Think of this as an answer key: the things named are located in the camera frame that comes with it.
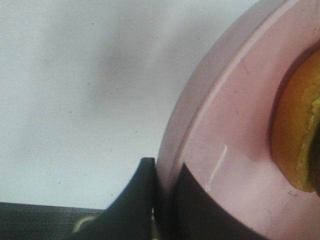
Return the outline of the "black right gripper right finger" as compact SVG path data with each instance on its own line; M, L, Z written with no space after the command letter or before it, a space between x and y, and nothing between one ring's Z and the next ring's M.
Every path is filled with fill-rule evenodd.
M178 240L259 240L260 235L226 212L183 164L174 191Z

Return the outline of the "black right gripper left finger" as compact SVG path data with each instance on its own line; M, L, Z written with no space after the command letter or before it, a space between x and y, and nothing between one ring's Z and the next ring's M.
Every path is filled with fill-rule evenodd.
M144 157L117 199L70 240L150 240L155 159Z

